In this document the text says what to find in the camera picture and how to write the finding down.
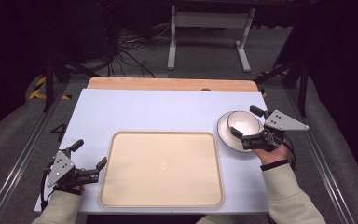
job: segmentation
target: metal frame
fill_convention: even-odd
[[[55,92],[55,97],[61,97],[68,84],[60,83]],[[44,131],[46,125],[48,124],[49,118],[52,116],[57,104],[59,101],[53,102],[50,105],[50,110],[47,113],[42,113],[39,121],[37,122],[34,131],[32,132],[27,144],[25,145],[22,153],[16,161],[13,169],[10,171],[5,184],[0,189],[0,215],[2,214],[8,200],[14,192],[17,184],[19,183],[22,174],[25,171],[25,168],[28,165],[28,162],[31,160],[34,152],[36,151],[36,146],[40,140],[42,132]]]
[[[264,76],[254,79],[255,84],[261,84],[272,77],[276,77],[280,73],[289,70],[286,77],[282,81],[282,85],[285,88],[293,88],[296,82],[300,79],[300,90],[298,95],[298,108],[303,117],[305,113],[305,101],[307,95],[307,84],[308,84],[308,62],[307,61],[293,61],[288,64],[282,65],[268,73],[264,73]]]
[[[298,109],[296,109],[296,105],[298,104],[298,101],[296,99],[295,91],[292,89],[286,89],[286,95],[287,95],[292,107],[296,111],[298,120],[303,123],[308,123],[307,119],[302,117],[301,112]],[[355,223],[355,221],[351,215],[351,211],[344,200],[341,190],[339,189],[337,181],[334,178],[332,172],[330,171],[327,161],[324,159],[322,150],[319,147],[318,142],[316,141],[316,138],[311,130],[311,127],[307,132],[305,132],[305,135],[307,136],[307,139],[310,143],[310,149],[311,149],[310,152],[311,152],[312,158],[315,161],[315,164],[319,170],[319,173],[321,174],[324,185],[327,189],[328,194],[330,195],[330,198],[331,198],[331,201],[332,201],[334,207],[337,210],[337,214],[338,214],[339,219],[341,220],[341,223],[346,223],[346,224]]]
[[[176,12],[175,6],[172,6],[171,15],[171,44],[168,54],[168,70],[175,68],[176,56],[176,27],[205,27],[205,28],[227,28],[242,29],[243,35],[240,41],[236,41],[237,52],[240,56],[241,65],[244,72],[250,72],[251,67],[245,54],[244,46],[252,20],[255,14],[254,9],[249,13],[199,13],[199,12]]]

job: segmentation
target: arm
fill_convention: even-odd
[[[255,149],[262,163],[268,211],[277,223],[325,223],[310,197],[298,186],[287,163],[287,148],[280,145],[272,152]]]
[[[56,189],[42,215],[32,224],[75,223],[83,188]]]

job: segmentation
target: white metal stand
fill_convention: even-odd
[[[227,28],[243,29],[241,41],[236,41],[236,48],[240,55],[241,64],[244,72],[250,72],[251,67],[246,58],[245,46],[251,28],[255,10],[251,9],[249,13],[199,13],[199,12],[176,12],[175,6],[172,6],[171,16],[171,44],[168,55],[168,70],[175,68],[176,54],[176,27],[204,27],[204,28]]]

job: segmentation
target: table leg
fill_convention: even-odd
[[[175,56],[176,56],[176,39],[175,39],[175,6],[172,6],[172,15],[171,15],[171,44],[170,44],[170,53],[168,54],[168,70],[173,70],[175,68]]]
[[[52,69],[52,60],[50,57],[46,59],[45,73],[46,73],[46,103],[43,112],[47,112],[54,101],[53,69]]]
[[[240,55],[241,64],[244,72],[251,72],[251,66],[249,65],[248,58],[246,57],[245,50],[243,49],[245,46],[246,38],[248,37],[249,30],[251,29],[252,20],[255,14],[255,10],[251,9],[247,14],[246,23],[243,28],[243,36],[241,41],[236,41],[237,51]]]

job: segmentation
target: metal stand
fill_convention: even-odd
[[[68,82],[71,76],[67,72],[65,65],[69,64],[78,71],[86,74],[89,77],[99,77],[100,75],[90,71],[88,68],[71,61],[61,54],[49,55],[46,59],[45,73],[46,73],[46,104],[44,112],[50,109],[54,102],[54,75],[56,75],[59,82]]]
[[[204,28],[228,28],[242,29],[243,36],[241,41],[236,41],[236,48],[241,59],[244,72],[250,72],[251,67],[243,47],[251,28],[252,20],[255,14],[254,9],[249,13],[232,14],[232,13],[199,13],[199,12],[176,12],[175,6],[172,6],[171,15],[171,44],[168,55],[168,70],[175,68],[176,55],[176,27],[204,27]]]

